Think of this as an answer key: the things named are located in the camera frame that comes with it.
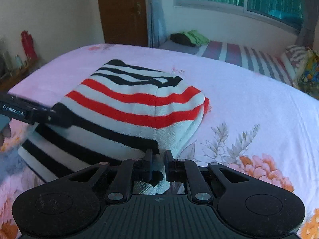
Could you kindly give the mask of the person's hand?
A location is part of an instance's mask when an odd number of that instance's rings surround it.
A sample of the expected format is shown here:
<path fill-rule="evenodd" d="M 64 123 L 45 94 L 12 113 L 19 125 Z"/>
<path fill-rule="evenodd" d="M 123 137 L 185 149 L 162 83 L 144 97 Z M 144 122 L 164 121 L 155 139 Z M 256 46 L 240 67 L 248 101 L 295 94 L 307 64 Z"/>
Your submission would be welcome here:
<path fill-rule="evenodd" d="M 6 138 L 11 138 L 11 128 L 9 124 L 7 124 L 0 132 L 0 146 L 3 146 Z"/>

